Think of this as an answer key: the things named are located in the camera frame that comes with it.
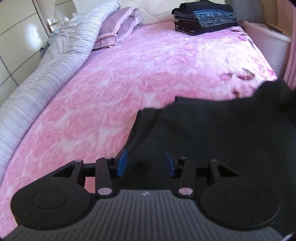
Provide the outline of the dark long-sleeve shirt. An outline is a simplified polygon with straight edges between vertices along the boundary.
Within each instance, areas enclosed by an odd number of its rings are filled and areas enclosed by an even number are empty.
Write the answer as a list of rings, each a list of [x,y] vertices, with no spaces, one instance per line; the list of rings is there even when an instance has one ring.
[[[128,162],[121,189],[171,189],[165,150],[204,167],[212,159],[271,188],[280,210],[273,227],[295,231],[295,91],[279,79],[250,97],[210,101],[176,97],[137,113],[125,144]]]

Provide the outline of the stack of folded dark clothes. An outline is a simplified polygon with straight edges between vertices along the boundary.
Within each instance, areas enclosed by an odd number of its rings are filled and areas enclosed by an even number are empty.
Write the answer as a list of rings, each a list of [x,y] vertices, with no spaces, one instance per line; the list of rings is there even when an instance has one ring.
[[[172,10],[175,30],[192,36],[237,27],[238,21],[229,4],[211,1],[181,3]]]

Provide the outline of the pink floral bed blanket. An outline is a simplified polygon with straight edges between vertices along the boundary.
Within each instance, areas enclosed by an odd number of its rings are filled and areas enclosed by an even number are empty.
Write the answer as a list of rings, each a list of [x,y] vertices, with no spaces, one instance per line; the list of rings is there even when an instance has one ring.
[[[191,36],[172,22],[135,29],[118,46],[93,51],[30,126],[1,184],[1,236],[16,228],[10,202],[23,186],[81,159],[116,155],[137,112],[176,96],[247,97],[277,78],[239,27]]]

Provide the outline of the striped grey white quilt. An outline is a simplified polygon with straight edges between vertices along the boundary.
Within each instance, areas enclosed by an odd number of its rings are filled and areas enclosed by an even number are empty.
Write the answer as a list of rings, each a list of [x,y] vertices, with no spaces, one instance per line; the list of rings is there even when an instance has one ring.
[[[36,71],[1,106],[1,177],[14,152],[57,92],[88,59],[103,22],[120,9],[106,1],[72,18],[53,39]]]

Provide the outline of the purple pillow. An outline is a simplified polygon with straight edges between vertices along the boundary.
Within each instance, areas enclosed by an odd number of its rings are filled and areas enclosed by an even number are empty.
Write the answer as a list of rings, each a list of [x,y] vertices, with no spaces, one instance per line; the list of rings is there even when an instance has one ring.
[[[126,7],[112,13],[102,24],[93,50],[122,44],[142,22],[138,17],[138,8]]]

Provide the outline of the pink curtain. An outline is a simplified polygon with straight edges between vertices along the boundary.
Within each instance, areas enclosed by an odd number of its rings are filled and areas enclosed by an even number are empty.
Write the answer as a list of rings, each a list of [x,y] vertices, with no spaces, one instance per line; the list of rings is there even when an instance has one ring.
[[[295,42],[291,44],[290,55],[283,79],[291,89],[295,89]]]

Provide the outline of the white storage bin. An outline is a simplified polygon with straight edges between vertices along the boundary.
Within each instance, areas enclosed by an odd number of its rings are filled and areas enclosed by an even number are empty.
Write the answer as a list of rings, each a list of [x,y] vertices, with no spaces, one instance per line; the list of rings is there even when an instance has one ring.
[[[278,77],[283,77],[290,55],[292,34],[272,24],[243,21],[241,27],[262,52]]]

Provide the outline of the white wardrobe with panels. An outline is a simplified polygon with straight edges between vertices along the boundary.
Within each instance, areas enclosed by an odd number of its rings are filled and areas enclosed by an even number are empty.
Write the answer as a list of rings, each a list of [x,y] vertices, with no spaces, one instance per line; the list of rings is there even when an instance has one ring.
[[[1,103],[37,69],[48,39],[32,1],[1,1]]]

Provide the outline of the round mirror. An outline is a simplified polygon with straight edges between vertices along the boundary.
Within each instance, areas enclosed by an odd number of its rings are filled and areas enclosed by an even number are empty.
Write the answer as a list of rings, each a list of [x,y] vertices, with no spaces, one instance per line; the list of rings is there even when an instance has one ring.
[[[56,0],[55,1],[55,13],[58,20],[64,20],[64,18],[71,19],[73,14],[76,14],[76,6],[73,0]]]

